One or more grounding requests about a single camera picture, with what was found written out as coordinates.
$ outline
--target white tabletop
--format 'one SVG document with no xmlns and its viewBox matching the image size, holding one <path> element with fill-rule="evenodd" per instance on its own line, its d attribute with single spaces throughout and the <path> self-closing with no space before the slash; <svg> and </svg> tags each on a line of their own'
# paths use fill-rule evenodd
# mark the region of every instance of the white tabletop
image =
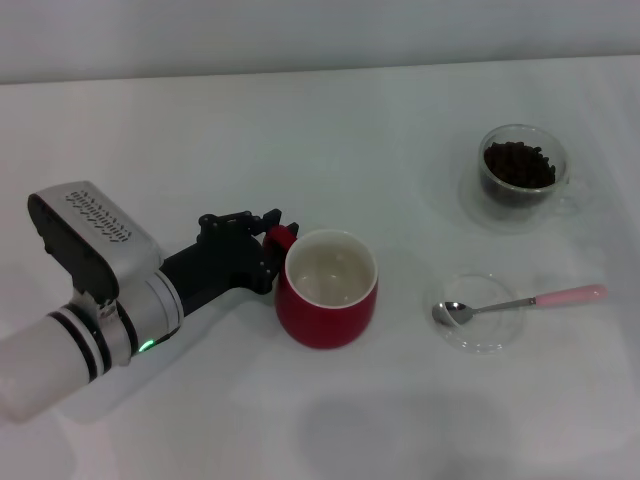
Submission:
<svg viewBox="0 0 640 480">
<path fill-rule="evenodd" d="M 578 213 L 508 236 L 466 216 L 462 166 L 506 123 L 565 144 Z M 0 477 L 637 478 L 639 125 L 640 57 L 0 87 L 0 336 L 70 298 L 25 208 L 70 180 L 167 253 L 204 213 L 280 208 L 303 233 L 356 233 L 380 265 L 352 345 L 306 349 L 270 297 L 230 292 L 31 423 L 0 422 Z M 464 270 L 612 298 L 532 312 L 504 353 L 475 356 L 424 312 Z"/>
</svg>

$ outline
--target spoon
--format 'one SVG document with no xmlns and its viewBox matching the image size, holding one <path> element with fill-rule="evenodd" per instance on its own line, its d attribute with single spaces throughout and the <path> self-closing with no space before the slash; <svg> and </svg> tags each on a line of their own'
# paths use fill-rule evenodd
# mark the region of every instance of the spoon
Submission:
<svg viewBox="0 0 640 480">
<path fill-rule="evenodd" d="M 496 312 L 511 308 L 531 307 L 557 307 L 571 303 L 585 303 L 594 300 L 607 298 L 607 287 L 604 285 L 585 285 L 584 287 L 560 290 L 557 292 L 545 293 L 531 298 L 523 298 L 512 302 L 498 303 L 482 308 L 471 308 L 460 302 L 437 303 L 431 309 L 433 319 L 450 327 L 460 327 L 471 320 L 474 315 L 486 312 Z"/>
</svg>

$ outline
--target red mug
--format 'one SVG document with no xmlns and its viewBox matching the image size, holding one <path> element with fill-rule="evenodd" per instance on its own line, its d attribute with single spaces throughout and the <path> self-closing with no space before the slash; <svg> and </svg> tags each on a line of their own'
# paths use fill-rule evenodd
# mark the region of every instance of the red mug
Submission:
<svg viewBox="0 0 640 480">
<path fill-rule="evenodd" d="M 284 329 L 311 348 L 337 348 L 365 330 L 378 293 L 378 265 L 350 233 L 317 230 L 299 239 L 285 228 L 274 240 L 288 249 L 276 289 Z"/>
</svg>

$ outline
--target green led light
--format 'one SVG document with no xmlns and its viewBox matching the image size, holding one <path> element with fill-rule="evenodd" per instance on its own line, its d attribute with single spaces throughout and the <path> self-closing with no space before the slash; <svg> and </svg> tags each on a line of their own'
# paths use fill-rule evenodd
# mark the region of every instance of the green led light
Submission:
<svg viewBox="0 0 640 480">
<path fill-rule="evenodd" d="M 151 347 L 153 347 L 154 343 L 156 343 L 156 342 L 154 342 L 153 340 L 147 340 L 146 342 L 144 342 L 142 344 L 142 346 L 140 347 L 138 352 L 144 352 L 145 350 L 149 350 Z"/>
</svg>

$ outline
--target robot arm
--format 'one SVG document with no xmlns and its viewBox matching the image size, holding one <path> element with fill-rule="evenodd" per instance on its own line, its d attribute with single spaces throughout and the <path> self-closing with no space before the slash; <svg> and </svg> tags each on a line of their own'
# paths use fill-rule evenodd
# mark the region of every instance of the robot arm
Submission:
<svg viewBox="0 0 640 480">
<path fill-rule="evenodd" d="M 227 290 L 270 292 L 286 254 L 255 238 L 284 228 L 279 210 L 204 215 L 196 243 L 163 262 L 156 242 L 89 182 L 32 194 L 28 207 L 74 292 L 67 305 L 0 342 L 0 414 L 17 421 L 128 365 Z M 297 235 L 296 224 L 286 228 Z"/>
</svg>

